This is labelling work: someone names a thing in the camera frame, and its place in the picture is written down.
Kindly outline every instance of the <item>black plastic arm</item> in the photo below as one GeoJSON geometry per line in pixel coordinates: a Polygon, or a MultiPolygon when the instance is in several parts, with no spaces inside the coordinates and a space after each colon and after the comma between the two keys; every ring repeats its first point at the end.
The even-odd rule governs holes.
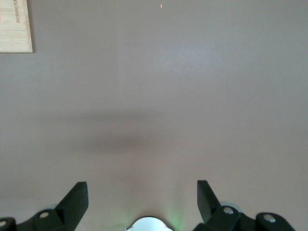
{"type": "Polygon", "coordinates": [[[231,206],[221,206],[206,180],[198,181],[197,196],[204,223],[193,231],[295,231],[277,214],[259,213],[254,220],[231,206]]]}
{"type": "Polygon", "coordinates": [[[89,205],[86,182],[78,182],[55,209],[45,209],[16,224],[14,218],[0,218],[0,231],[74,231],[89,205]]]}

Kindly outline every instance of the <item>wooden board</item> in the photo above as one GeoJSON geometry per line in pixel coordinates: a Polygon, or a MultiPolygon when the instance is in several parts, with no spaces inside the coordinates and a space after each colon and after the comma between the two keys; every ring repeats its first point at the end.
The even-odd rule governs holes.
{"type": "Polygon", "coordinates": [[[26,0],[0,0],[0,52],[32,53],[26,0]]]}

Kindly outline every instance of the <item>metal screw head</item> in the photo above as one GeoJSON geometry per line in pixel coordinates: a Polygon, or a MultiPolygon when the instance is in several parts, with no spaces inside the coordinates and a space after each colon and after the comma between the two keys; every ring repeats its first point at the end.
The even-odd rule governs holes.
{"type": "Polygon", "coordinates": [[[233,214],[233,213],[234,213],[233,210],[232,210],[230,207],[225,207],[225,208],[223,209],[223,211],[224,211],[226,214],[233,214]]]}
{"type": "Polygon", "coordinates": [[[49,215],[49,212],[44,212],[39,215],[39,218],[46,218],[49,215]]]}
{"type": "Polygon", "coordinates": [[[6,225],[6,221],[0,221],[0,227],[5,226],[6,225]]]}
{"type": "Polygon", "coordinates": [[[276,222],[276,219],[270,214],[263,215],[263,218],[270,223],[276,222]]]}

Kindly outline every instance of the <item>gray floor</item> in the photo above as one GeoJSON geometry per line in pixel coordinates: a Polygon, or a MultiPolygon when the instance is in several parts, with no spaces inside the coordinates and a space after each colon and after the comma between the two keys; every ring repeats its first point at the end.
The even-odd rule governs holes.
{"type": "Polygon", "coordinates": [[[0,217],[88,182],[77,231],[164,218],[196,182],[308,230],[308,2],[28,0],[34,54],[0,54],[0,217]]]}

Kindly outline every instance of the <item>screw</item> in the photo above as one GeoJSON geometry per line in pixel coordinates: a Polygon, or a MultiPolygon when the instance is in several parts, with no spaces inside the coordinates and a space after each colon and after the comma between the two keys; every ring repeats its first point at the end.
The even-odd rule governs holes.
{"type": "Polygon", "coordinates": [[[223,211],[224,211],[226,214],[233,214],[233,213],[234,213],[233,210],[232,210],[230,207],[225,207],[225,208],[223,209],[223,211]]]}
{"type": "Polygon", "coordinates": [[[270,214],[263,215],[263,218],[265,220],[267,220],[268,222],[270,222],[270,223],[276,222],[276,219],[272,215],[270,215],[270,214]]]}
{"type": "Polygon", "coordinates": [[[49,212],[43,212],[40,214],[39,218],[46,218],[48,217],[48,215],[49,215],[49,212]]]}
{"type": "Polygon", "coordinates": [[[5,226],[6,225],[6,221],[0,221],[0,227],[5,226]]]}

